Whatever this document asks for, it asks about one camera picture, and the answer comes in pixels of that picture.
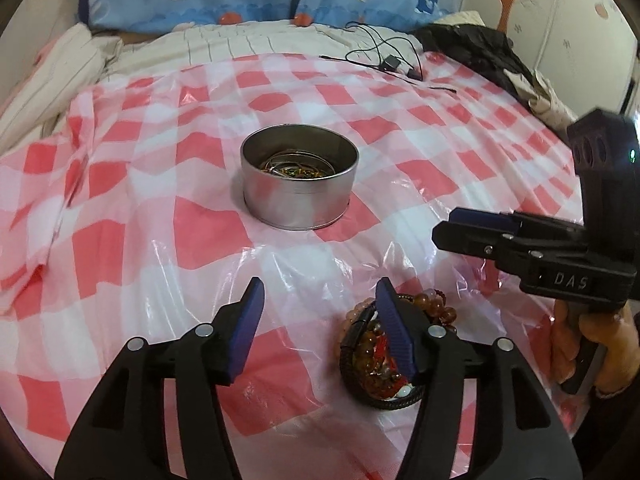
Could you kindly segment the red white checkered plastic sheet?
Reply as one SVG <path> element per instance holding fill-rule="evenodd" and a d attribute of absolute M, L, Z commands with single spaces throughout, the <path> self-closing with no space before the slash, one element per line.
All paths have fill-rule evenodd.
<path fill-rule="evenodd" d="M 463 336 L 508 336 L 548 370 L 548 302 L 438 252 L 431 232 L 454 207 L 578 220 L 572 156 L 506 92 L 442 56 L 423 63 L 423 82 L 283 54 L 112 79 L 2 158 L 1 407 L 44 469 L 129 338 L 177 338 L 255 276 L 257 337 L 219 393 L 247 479 L 396 474 L 416 412 L 356 403 L 336 362 L 347 312 L 384 276 L 442 290 Z M 286 232 L 247 212 L 241 144 L 280 124 L 358 148 L 332 226 Z"/>

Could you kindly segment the black jacket on bed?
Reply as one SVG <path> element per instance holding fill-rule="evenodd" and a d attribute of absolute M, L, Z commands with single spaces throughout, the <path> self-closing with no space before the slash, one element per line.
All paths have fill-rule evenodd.
<path fill-rule="evenodd" d="M 530 84 L 533 75 L 515 54 L 511 40 L 503 32 L 473 24 L 432 23 L 414 30 L 411 35 L 419 40 L 425 52 L 448 56 L 503 88 L 523 106 L 527 106 L 506 72 L 521 75 Z"/>

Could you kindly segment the round silver metal tin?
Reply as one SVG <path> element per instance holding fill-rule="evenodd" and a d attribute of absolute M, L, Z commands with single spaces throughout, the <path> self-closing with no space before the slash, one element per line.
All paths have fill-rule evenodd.
<path fill-rule="evenodd" d="M 316 230 L 345 213 L 359 162 L 352 141 L 311 125 L 276 125 L 240 148 L 243 198 L 258 220 L 288 231 Z"/>

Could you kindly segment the silver metal bangle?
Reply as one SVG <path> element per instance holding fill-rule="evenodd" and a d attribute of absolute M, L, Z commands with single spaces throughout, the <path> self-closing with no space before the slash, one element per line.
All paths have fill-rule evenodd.
<path fill-rule="evenodd" d="M 294 179 L 314 180 L 334 176 L 333 165 L 311 152 L 284 150 L 267 157 L 259 166 L 266 174 Z"/>

